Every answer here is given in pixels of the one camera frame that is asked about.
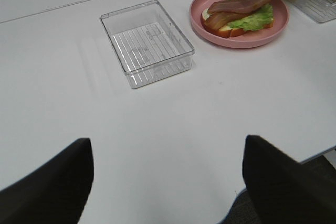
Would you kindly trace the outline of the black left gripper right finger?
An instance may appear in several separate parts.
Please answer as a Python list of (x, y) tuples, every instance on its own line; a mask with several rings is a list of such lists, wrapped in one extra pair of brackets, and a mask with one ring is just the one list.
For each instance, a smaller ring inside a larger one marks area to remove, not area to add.
[(248, 135), (243, 179), (262, 223), (335, 223), (335, 184), (258, 135)]

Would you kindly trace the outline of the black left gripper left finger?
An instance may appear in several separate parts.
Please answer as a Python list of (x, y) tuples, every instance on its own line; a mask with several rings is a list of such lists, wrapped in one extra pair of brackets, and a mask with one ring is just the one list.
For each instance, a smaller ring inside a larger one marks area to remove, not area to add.
[(1, 223), (78, 223), (94, 178), (91, 142), (80, 138), (1, 190)]

